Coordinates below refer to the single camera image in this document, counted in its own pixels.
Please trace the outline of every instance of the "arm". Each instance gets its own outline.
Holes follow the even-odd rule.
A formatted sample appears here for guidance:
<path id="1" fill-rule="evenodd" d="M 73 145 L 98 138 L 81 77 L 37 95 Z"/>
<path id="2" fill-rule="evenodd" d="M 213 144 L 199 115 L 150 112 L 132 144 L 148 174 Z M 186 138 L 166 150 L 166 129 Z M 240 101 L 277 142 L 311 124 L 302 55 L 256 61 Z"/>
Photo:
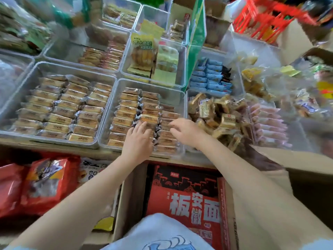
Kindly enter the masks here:
<path id="1" fill-rule="evenodd" d="M 146 122 L 131 128 L 122 155 L 93 179 L 83 184 L 56 207 L 25 230 L 10 247 L 36 250 L 79 249 L 85 238 L 113 204 L 114 193 L 123 180 L 152 153 Z"/>
<path id="2" fill-rule="evenodd" d="M 174 127 L 172 134 L 181 143 L 202 151 L 215 165 L 281 249 L 296 250 L 320 238 L 333 239 L 333 232 L 300 201 L 194 122 L 177 119 L 170 124 Z"/>

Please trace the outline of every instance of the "red wrapped snack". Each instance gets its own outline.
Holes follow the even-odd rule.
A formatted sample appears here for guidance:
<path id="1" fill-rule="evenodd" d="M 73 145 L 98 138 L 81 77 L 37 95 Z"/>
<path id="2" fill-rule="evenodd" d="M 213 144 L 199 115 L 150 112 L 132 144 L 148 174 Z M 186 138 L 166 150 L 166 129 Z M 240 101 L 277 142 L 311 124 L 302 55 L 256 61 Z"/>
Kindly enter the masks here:
<path id="1" fill-rule="evenodd" d="M 23 184 L 24 212 L 43 215 L 77 188 L 80 159 L 42 159 L 31 164 Z"/>
<path id="2" fill-rule="evenodd" d="M 17 164 L 0 167 L 0 218 L 20 212 L 22 184 L 27 170 Z"/>

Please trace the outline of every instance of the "forearm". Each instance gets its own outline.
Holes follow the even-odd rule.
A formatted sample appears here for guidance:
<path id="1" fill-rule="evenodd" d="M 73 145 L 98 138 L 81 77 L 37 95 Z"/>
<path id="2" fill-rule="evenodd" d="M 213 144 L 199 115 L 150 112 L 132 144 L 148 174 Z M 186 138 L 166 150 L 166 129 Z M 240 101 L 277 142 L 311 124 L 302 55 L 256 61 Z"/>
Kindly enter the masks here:
<path id="1" fill-rule="evenodd" d="M 11 246 L 36 250 L 79 249 L 113 204 L 116 189 L 136 165 L 120 156 L 24 231 Z"/>
<path id="2" fill-rule="evenodd" d="M 281 249 L 299 249 L 319 238 L 333 238 L 300 201 L 265 177 L 218 140 L 205 135 L 198 147 L 216 166 L 257 222 Z"/>

